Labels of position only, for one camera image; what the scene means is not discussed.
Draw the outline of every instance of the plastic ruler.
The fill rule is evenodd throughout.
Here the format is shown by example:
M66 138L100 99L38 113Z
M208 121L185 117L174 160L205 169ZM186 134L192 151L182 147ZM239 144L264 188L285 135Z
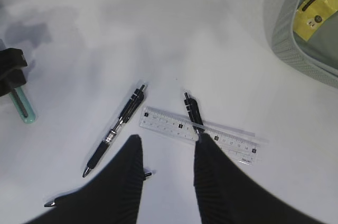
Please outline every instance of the plastic ruler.
M139 125L185 142L194 143L198 140L198 135L193 129L195 124L191 121L180 115L152 107L147 106L143 109ZM209 127L207 123L203 129L231 159L248 165L254 164L257 160L260 145L252 141L254 136L231 132L228 129Z

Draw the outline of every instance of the retractable pen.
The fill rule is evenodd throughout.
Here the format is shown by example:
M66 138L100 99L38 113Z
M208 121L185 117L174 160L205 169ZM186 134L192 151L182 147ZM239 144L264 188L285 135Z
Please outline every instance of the retractable pen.
M132 97L127 102L126 106L123 108L122 112L118 117L118 121L115 125L109 130L106 137L103 141L101 141L100 145L94 152L93 156L87 163L87 167L83 172L82 177L85 178L92 169L94 169L102 158L102 156L107 151L108 147L114 142L115 137L117 136L118 132L122 128L122 124L125 124L129 121L130 117L139 107L139 105L144 100L143 90L145 89L145 85L142 85L139 89L136 89L133 93Z
M147 178L149 178L150 176L152 176L153 173L152 172L147 172L144 174L144 180L146 180ZM66 195L63 195L63 196L60 196L60 197L57 197L51 201L48 201L46 204L44 204L44 207L57 207L57 206L61 206L62 204L64 203L67 203L67 201L70 201L72 198L76 198L78 200L80 200L78 198L78 192L73 192L73 193L70 193L70 194L66 194Z
M184 100L184 104L186 106L186 110L188 111L188 115L190 117L190 121L195 123L195 124L199 124L199 125L203 125L203 121L200 115L200 110L199 110L199 106L197 104L197 101L193 98L191 98L189 96L189 94L186 92L184 93L185 96L185 100ZM200 135L201 133L204 132L204 129L193 126L193 128L195 129L195 132Z

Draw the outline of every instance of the white surface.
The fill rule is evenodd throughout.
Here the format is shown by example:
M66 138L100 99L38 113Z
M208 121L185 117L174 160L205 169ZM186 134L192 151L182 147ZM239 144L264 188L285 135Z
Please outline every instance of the white surface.
M263 134L264 160L241 166L270 192L337 223L338 90L279 61L266 41L280 0L0 0L0 38L24 50L24 91L38 120L24 125L0 98L0 223L22 223L87 183L127 137L143 139L138 223L200 223L193 147L138 127L139 112L88 179L86 161L135 84L145 105Z

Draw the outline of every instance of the yellow package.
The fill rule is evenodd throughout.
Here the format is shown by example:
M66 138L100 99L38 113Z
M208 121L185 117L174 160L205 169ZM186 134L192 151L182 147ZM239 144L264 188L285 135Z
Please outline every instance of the yellow package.
M337 11L338 0L305 0L296 12L293 30L302 39L308 41Z

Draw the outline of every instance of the pen tip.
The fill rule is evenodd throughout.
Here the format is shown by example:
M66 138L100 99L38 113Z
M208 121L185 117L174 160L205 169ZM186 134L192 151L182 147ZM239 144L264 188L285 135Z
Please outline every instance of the pen tip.
M55 206L54 200L51 200L51 201L47 202L46 204L44 204L44 207L53 207L53 206Z
M90 173L90 171L91 171L91 168L86 167L86 169L85 169L84 172L83 172L82 177L85 178L85 177Z

